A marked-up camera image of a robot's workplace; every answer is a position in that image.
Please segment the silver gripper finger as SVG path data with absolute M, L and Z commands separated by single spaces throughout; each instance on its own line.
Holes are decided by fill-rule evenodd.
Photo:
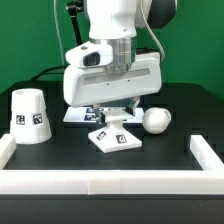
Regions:
M 103 112 L 100 111 L 100 105 L 99 104 L 94 104 L 93 105 L 93 111 L 96 114 L 96 121 L 99 124 L 102 124 L 105 122 L 105 115 Z
M 129 105 L 127 107 L 127 112 L 131 115 L 135 115 L 135 110 L 140 102 L 139 97 L 132 97 L 130 99 Z

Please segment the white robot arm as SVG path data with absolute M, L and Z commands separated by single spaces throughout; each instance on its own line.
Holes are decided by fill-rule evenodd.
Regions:
M 177 0 L 84 0 L 89 41 L 66 53 L 63 80 L 66 103 L 90 106 L 96 119 L 102 103 L 129 98 L 132 113 L 140 97 L 161 88 L 162 49 L 138 53 L 136 29 L 162 28 L 175 16 Z

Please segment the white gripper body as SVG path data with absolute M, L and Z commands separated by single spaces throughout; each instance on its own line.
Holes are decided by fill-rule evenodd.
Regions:
M 79 69 L 69 65 L 64 73 L 64 100 L 81 107 L 156 93 L 161 88 L 160 55 L 140 54 L 123 74 L 108 74 L 103 67 Z

